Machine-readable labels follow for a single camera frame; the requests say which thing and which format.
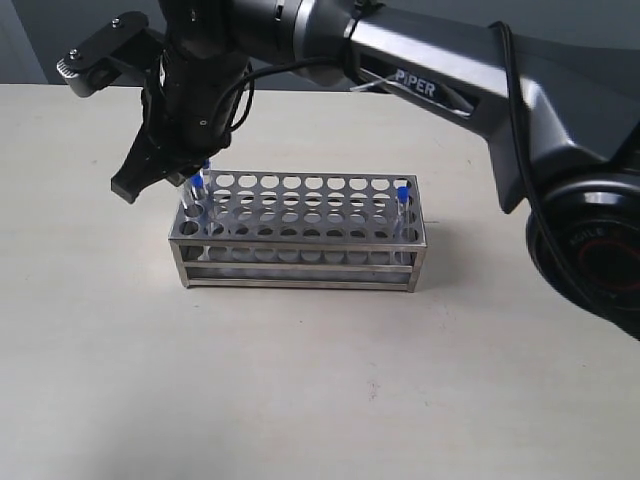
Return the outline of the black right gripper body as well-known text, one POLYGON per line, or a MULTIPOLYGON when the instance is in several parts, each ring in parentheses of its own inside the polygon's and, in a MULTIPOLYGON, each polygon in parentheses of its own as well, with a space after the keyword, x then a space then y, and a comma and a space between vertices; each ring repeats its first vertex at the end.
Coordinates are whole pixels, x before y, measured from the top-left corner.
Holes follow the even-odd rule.
POLYGON ((167 44, 146 85, 143 131, 172 169, 199 167, 221 149, 233 95, 223 94, 246 71, 249 57, 237 50, 199 59, 167 44))

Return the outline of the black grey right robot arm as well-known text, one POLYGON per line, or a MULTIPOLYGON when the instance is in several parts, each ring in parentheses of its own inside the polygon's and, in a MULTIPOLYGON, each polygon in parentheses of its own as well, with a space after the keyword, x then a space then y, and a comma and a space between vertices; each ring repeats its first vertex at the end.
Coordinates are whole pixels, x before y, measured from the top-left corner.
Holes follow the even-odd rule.
POLYGON ((530 257, 562 296, 639 334, 639 54, 516 35, 377 1, 164 1, 143 123, 111 188, 181 184, 231 141, 262 76, 350 79, 483 138, 499 203, 527 201, 530 257))

